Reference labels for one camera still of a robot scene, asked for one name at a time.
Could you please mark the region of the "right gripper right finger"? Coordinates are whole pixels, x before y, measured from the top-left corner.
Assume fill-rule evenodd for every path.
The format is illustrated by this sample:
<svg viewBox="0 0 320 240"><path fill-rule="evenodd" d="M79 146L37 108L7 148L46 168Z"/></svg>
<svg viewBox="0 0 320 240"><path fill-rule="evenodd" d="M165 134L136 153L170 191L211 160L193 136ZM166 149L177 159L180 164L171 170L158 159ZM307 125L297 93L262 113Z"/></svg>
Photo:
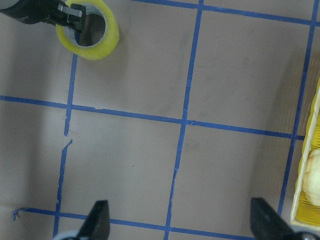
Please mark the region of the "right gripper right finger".
<svg viewBox="0 0 320 240"><path fill-rule="evenodd" d="M250 230L256 240L286 240L292 228L262 197L250 200Z"/></svg>

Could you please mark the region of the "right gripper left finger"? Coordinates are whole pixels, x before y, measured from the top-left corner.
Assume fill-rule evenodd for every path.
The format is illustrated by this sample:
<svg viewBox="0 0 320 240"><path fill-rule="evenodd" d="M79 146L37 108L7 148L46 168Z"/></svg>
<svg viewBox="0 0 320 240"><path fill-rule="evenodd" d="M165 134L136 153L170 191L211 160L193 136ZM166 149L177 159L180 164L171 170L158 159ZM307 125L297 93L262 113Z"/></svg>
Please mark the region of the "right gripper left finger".
<svg viewBox="0 0 320 240"><path fill-rule="evenodd" d="M77 240L107 240L110 235L108 200L97 200L76 235Z"/></svg>

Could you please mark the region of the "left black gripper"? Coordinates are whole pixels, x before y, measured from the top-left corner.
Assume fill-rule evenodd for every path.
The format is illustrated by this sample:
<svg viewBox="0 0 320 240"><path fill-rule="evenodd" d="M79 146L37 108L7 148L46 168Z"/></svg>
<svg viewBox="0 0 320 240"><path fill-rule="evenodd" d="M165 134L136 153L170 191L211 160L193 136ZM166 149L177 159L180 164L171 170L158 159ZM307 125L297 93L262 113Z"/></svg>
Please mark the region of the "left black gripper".
<svg viewBox="0 0 320 240"><path fill-rule="evenodd" d="M58 25L82 32L87 9L82 4L63 4L62 0L1 0L0 13L23 24L40 22L55 24L52 16L58 12Z"/></svg>

